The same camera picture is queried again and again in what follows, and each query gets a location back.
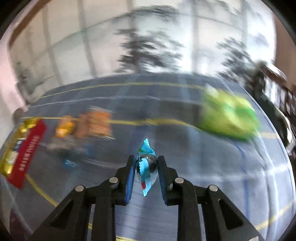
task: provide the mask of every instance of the metal object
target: metal object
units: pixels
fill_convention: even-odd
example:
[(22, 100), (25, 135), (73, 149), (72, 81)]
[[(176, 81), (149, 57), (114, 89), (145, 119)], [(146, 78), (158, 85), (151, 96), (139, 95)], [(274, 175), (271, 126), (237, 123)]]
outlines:
[(82, 185), (78, 185), (78, 186), (75, 187), (76, 192), (82, 192), (83, 189), (84, 189), (84, 186), (82, 186)]
[[(202, 240), (198, 204), (202, 206), (207, 241), (250, 241), (254, 237), (257, 238), (256, 241), (264, 240), (217, 186), (194, 186), (178, 177), (175, 169), (167, 167), (163, 156), (157, 159), (157, 168), (165, 204), (179, 206), (177, 241)], [(115, 205), (126, 206), (129, 203), (135, 171), (136, 160), (134, 156), (129, 156), (126, 166), (118, 169), (114, 177), (99, 186), (86, 188), (82, 192), (84, 187), (78, 185), (28, 241), (86, 240), (92, 204), (96, 206), (91, 239), (115, 240)]]
[(218, 187), (216, 185), (210, 185), (209, 186), (209, 189), (212, 191), (212, 192), (216, 192), (218, 191)]
[(181, 177), (177, 177), (177, 178), (175, 179), (175, 182), (178, 183), (178, 184), (181, 184), (181, 183), (184, 182), (184, 179), (181, 178)]
[(111, 182), (111, 183), (117, 183), (118, 182), (118, 178), (112, 177), (112, 178), (109, 179), (109, 182)]

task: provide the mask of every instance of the blue candy wrapper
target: blue candy wrapper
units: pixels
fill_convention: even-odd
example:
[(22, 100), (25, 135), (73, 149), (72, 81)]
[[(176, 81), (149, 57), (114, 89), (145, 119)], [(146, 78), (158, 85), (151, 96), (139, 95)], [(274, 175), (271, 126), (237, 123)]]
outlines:
[(157, 178), (156, 156), (154, 150), (149, 145), (148, 139), (144, 140), (138, 151), (136, 170), (139, 182), (142, 185), (143, 195), (146, 196)]

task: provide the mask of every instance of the yellow-green snack bag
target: yellow-green snack bag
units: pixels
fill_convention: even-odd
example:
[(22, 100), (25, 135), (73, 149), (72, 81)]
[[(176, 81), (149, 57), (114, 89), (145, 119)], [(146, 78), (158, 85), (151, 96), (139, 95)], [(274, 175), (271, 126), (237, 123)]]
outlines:
[(248, 140), (256, 135), (259, 121), (252, 105), (245, 98), (209, 86), (205, 90), (198, 127), (204, 131)]

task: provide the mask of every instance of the silver screw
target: silver screw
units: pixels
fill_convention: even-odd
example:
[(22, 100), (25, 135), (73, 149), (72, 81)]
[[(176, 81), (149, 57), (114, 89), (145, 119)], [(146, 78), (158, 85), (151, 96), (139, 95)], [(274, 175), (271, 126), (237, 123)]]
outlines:
[(184, 182), (184, 179), (181, 178), (181, 177), (177, 177), (177, 178), (175, 179), (175, 182), (178, 183), (178, 184), (181, 184), (181, 183)]
[(216, 192), (216, 191), (218, 191), (218, 187), (217, 187), (216, 185), (211, 185), (211, 186), (209, 187), (209, 189), (210, 189), (212, 192)]
[(111, 182), (111, 183), (117, 183), (118, 182), (118, 178), (112, 177), (112, 178), (109, 179), (109, 182)]
[(75, 187), (76, 192), (82, 192), (83, 189), (84, 189), (84, 186), (82, 186), (82, 185), (78, 185), (78, 186)]

